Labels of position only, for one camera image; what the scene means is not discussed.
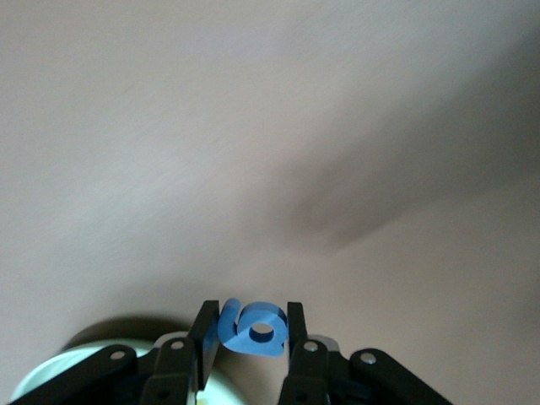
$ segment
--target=blue object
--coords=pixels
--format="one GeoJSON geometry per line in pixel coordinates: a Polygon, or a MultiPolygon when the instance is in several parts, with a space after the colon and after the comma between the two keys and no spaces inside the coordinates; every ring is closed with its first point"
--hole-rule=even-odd
{"type": "Polygon", "coordinates": [[[254,302],[246,305],[240,313],[240,302],[231,298],[225,302],[218,323],[221,343],[229,350],[257,356],[278,357],[284,352],[288,337],[287,316],[277,305],[269,302],[254,302]],[[257,324],[268,325],[269,332],[258,332],[257,324]]]}

